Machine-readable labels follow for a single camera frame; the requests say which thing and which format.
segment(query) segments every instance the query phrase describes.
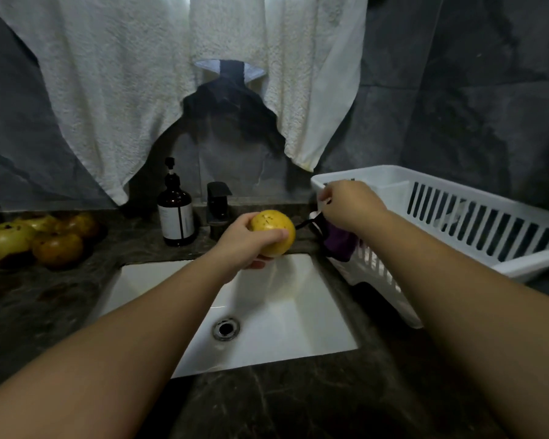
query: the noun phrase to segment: sink basin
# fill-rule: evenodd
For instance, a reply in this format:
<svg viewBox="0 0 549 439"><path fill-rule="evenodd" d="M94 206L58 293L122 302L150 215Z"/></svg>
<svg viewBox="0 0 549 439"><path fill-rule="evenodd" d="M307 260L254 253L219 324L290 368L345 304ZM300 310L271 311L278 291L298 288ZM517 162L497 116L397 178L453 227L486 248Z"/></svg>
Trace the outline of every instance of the sink basin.
<svg viewBox="0 0 549 439"><path fill-rule="evenodd" d="M106 287L88 323L189 262L124 266ZM173 377L357 347L313 259L292 254L263 270L241 271L221 288Z"/></svg>

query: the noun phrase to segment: dish rack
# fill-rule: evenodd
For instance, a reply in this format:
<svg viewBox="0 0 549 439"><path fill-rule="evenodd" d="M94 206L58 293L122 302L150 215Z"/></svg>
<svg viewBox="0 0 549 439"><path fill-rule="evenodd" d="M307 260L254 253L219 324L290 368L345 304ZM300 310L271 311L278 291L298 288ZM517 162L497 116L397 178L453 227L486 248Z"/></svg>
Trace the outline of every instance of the dish rack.
<svg viewBox="0 0 549 439"><path fill-rule="evenodd" d="M514 280L524 283L549 268L549 211L393 165L319 174L311 177L311 186L319 192L334 180L363 181L389 210ZM409 326L423 326L396 280L362 240L349 262L329 261L350 285L372 285Z"/></svg>

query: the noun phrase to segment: hand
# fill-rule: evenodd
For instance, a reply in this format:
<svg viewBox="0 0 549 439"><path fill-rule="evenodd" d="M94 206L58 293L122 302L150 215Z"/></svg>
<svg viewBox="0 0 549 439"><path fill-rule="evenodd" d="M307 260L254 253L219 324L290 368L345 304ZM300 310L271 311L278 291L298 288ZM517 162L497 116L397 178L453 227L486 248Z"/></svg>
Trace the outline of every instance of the hand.
<svg viewBox="0 0 549 439"><path fill-rule="evenodd" d="M381 198L368 185L358 180L338 180L327 184L319 201L328 201L323 215L333 225L358 235L362 225L378 212L386 212Z"/></svg>
<svg viewBox="0 0 549 439"><path fill-rule="evenodd" d="M260 250L268 244L284 241L289 236L286 229L250 231L250 220L257 214L258 212L251 212L238 217L222 234L218 244L210 250L210 253L227 262L234 275L244 268L264 268L271 259L260 256Z"/></svg>

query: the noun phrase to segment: forearm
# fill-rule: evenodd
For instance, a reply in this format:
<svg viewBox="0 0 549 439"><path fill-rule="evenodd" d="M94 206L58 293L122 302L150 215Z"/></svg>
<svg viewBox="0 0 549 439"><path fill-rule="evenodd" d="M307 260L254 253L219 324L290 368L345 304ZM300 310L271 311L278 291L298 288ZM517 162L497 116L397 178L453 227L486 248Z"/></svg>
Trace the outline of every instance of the forearm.
<svg viewBox="0 0 549 439"><path fill-rule="evenodd" d="M0 437L134 435L229 274L209 252L31 362L0 387Z"/></svg>
<svg viewBox="0 0 549 439"><path fill-rule="evenodd" d="M361 222L359 235L506 425L549 437L549 297L388 211Z"/></svg>

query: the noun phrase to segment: countertop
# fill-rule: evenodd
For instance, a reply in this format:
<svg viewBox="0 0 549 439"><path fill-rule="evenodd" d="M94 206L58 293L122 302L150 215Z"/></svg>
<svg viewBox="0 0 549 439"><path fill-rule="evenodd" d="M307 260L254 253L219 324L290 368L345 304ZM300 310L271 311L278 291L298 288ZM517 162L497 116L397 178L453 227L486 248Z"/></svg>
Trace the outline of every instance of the countertop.
<svg viewBox="0 0 549 439"><path fill-rule="evenodd" d="M277 208L296 222L309 211L306 205ZM108 235L76 268L0 271L0 383L79 329L120 266L193 259L214 244L202 227L190 246L165 246L154 213L96 216ZM291 252L317 259L359 348L173 379L138 437L505 437L480 394L425 330L408 328L367 284L349 287L318 253L308 229L298 231Z"/></svg>

